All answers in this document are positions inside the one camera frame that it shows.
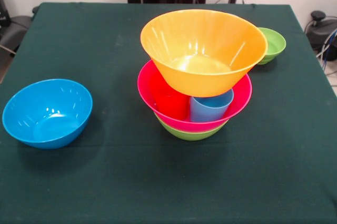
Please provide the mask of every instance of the orange bowl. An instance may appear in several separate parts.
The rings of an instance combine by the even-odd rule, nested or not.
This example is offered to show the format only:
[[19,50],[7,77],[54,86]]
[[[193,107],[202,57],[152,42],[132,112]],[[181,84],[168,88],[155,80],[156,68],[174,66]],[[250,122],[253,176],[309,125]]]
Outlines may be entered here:
[[256,26],[207,9],[152,19],[142,29],[141,43],[172,88],[197,97],[228,91],[267,51],[267,40]]

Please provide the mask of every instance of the cup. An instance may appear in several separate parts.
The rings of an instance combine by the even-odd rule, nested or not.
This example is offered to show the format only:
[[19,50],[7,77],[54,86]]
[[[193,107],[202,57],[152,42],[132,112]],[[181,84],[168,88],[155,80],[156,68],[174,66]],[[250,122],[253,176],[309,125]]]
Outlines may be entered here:
[[177,120],[186,119],[190,97],[170,87],[159,71],[151,77],[150,89],[161,113]]
[[234,99],[234,92],[229,91],[210,98],[195,98],[190,100],[190,119],[192,122],[209,122],[219,120]]

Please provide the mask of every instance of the green bowl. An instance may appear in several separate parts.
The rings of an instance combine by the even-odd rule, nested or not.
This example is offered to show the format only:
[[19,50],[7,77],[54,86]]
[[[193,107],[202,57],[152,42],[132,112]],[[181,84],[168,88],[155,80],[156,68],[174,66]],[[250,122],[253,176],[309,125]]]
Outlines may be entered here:
[[260,31],[264,34],[268,41],[268,50],[265,57],[258,63],[266,64],[271,60],[275,59],[286,47],[285,38],[278,32],[268,29],[259,27]]
[[177,129],[174,129],[167,125],[164,121],[162,121],[157,115],[157,119],[159,120],[160,124],[168,130],[169,133],[173,134],[179,139],[185,140],[185,141],[198,141],[202,139],[206,139],[207,137],[210,137],[211,135],[215,134],[217,131],[219,131],[227,122],[225,121],[222,125],[218,126],[217,128],[211,130],[211,131],[206,131],[206,132],[201,132],[201,133],[191,133],[191,132],[185,132],[185,131],[180,131]]

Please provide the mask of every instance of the green tablecloth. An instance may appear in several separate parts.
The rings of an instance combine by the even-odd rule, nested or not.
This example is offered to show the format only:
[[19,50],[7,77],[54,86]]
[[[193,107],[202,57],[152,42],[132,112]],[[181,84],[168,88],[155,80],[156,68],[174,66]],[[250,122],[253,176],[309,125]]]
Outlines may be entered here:
[[[144,24],[192,7],[287,41],[250,72],[243,112],[200,142],[166,132],[136,87],[149,60]],[[289,6],[42,4],[0,85],[0,110],[50,78],[84,84],[92,116],[77,140],[51,151],[0,126],[0,223],[337,222],[337,99]]]

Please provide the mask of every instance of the plastic bowl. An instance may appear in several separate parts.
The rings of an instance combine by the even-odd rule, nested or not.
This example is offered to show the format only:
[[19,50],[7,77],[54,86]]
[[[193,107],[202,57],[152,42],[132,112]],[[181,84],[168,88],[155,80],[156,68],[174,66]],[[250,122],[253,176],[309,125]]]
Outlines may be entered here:
[[191,122],[190,120],[176,120],[158,111],[151,90],[149,81],[153,74],[156,74],[158,69],[153,61],[148,61],[141,69],[138,75],[138,91],[151,110],[167,125],[177,130],[185,132],[205,132],[210,131],[222,125],[225,121],[240,113],[248,104],[252,95],[252,83],[249,76],[246,74],[236,85],[233,86],[234,99],[220,120],[210,122]]
[[191,133],[191,132],[184,132],[184,131],[172,128],[171,126],[165,124],[165,122],[162,121],[157,115],[156,115],[156,117],[158,118],[160,124],[166,130],[168,130],[169,133],[171,133],[172,135],[176,136],[177,138],[185,140],[185,141],[199,141],[199,140],[206,139],[206,138],[212,136],[213,134],[215,134],[217,131],[219,131],[224,126],[224,124],[227,123],[227,121],[225,121],[223,124],[221,124],[217,128],[215,128],[213,130],[210,130],[210,131],[199,132],[199,133]]
[[202,98],[230,90],[267,52],[256,26],[206,9],[152,19],[142,29],[141,43],[172,88]]
[[258,63],[259,65],[266,64],[275,59],[286,47],[285,38],[277,31],[259,27],[263,35],[268,41],[268,50],[265,57]]
[[61,148],[84,129],[93,106],[90,92],[66,79],[31,84],[6,104],[2,121],[19,141],[41,149]]
[[150,89],[157,109],[161,113],[177,120],[186,119],[190,97],[170,87],[159,71],[151,77]]

